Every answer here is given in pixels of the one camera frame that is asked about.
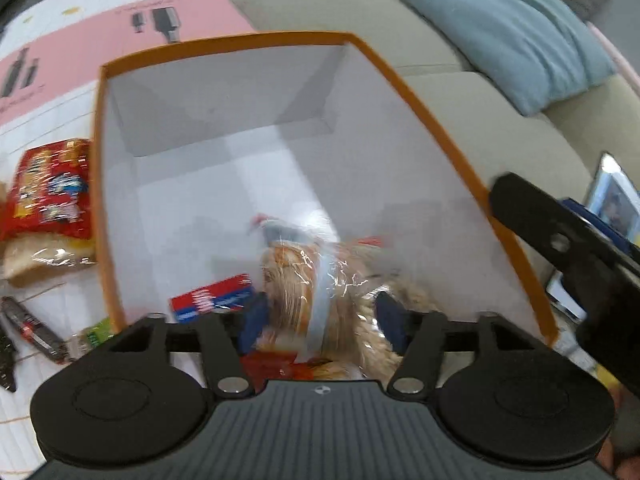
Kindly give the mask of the clear bag of bread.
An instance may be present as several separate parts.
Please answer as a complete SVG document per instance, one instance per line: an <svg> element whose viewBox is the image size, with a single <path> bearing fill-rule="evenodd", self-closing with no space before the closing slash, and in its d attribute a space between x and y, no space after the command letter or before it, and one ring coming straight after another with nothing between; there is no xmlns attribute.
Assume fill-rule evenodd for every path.
<svg viewBox="0 0 640 480"><path fill-rule="evenodd" d="M401 312L426 313L437 308L431 294L396 271L381 271L383 246L375 238L334 242L266 216L253 226L266 245L262 284L269 307L256 356L287 360L280 378L386 384L401 355L383 334L375 299L385 292Z"/></svg>

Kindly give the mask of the red blue snack packet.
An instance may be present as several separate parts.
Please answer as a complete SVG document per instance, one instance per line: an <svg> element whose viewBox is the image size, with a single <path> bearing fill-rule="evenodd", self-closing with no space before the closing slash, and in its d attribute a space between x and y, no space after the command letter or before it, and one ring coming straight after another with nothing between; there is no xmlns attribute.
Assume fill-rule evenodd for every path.
<svg viewBox="0 0 640 480"><path fill-rule="evenodd" d="M254 295L253 282L243 273L172 297L169 305L176 322L184 324L210 312L241 310Z"/></svg>

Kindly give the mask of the beige fabric sofa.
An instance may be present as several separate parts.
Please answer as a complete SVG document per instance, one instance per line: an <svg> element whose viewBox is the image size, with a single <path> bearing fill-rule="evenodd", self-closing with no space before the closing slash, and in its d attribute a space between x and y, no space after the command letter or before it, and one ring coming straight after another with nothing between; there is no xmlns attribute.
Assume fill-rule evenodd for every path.
<svg viewBox="0 0 640 480"><path fill-rule="evenodd" d="M583 198L608 152L639 181L639 96L623 76L522 116L402 0L231 0L256 29L344 30L405 79L484 182L514 171L547 193Z"/></svg>

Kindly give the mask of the green snack packet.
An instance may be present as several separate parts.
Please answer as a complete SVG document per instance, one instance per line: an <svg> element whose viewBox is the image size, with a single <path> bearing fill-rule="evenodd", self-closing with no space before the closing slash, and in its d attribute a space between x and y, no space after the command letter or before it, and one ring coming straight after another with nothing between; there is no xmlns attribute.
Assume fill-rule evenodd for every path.
<svg viewBox="0 0 640 480"><path fill-rule="evenodd" d="M68 359L77 361L113 336L112 323L109 318L84 328L67 341Z"/></svg>

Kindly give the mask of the dark wrapped snack bar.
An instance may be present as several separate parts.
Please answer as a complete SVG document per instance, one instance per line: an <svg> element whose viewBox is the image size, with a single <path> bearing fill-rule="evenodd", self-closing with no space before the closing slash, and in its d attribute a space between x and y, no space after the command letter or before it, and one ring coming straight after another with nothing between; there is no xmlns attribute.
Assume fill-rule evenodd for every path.
<svg viewBox="0 0 640 480"><path fill-rule="evenodd" d="M1 310L10 326L34 348L52 362L61 364L68 359L65 341L39 318L11 296L1 298Z"/></svg>

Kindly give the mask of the sliced bread loaf bag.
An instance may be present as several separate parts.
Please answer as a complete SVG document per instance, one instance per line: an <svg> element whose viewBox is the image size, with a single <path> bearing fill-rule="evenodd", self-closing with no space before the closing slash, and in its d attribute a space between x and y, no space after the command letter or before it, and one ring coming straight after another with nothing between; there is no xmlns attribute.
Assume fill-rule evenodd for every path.
<svg viewBox="0 0 640 480"><path fill-rule="evenodd" d="M3 242L2 249L2 278L14 287L26 287L96 263L92 238L26 233Z"/></svg>

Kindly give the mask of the red snack bag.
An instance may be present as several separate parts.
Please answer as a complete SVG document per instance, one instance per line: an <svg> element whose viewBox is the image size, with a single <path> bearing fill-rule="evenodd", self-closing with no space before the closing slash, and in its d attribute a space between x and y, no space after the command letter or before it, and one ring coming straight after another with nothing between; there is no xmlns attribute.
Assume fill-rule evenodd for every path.
<svg viewBox="0 0 640 480"><path fill-rule="evenodd" d="M89 155L87 139L68 139L26 151L2 212L2 240L25 233L91 238Z"/></svg>

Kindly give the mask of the light blue cushion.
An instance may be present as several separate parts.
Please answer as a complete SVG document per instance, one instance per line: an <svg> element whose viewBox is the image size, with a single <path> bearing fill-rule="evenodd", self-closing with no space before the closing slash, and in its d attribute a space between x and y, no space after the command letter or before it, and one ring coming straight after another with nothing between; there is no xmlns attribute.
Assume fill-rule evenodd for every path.
<svg viewBox="0 0 640 480"><path fill-rule="evenodd" d="M587 25L562 0L407 0L523 116L616 73Z"/></svg>

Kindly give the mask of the pink checkered tablecloth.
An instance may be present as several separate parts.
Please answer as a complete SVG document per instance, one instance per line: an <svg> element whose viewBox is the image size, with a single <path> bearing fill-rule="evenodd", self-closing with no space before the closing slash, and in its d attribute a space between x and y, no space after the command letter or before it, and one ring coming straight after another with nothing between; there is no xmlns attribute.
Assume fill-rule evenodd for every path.
<svg viewBox="0 0 640 480"><path fill-rule="evenodd" d="M155 28L152 9L175 21ZM231 36L254 28L230 0L42 0L9 22L1 40L1 182L9 185L30 148L91 136L99 68L113 58L181 40ZM96 266L53 271L25 288L1 292L58 336L75 336L106 317ZM1 479L28 477L43 462L28 416L37 387L61 367L3 328L17 348L16 393L1 387Z"/></svg>

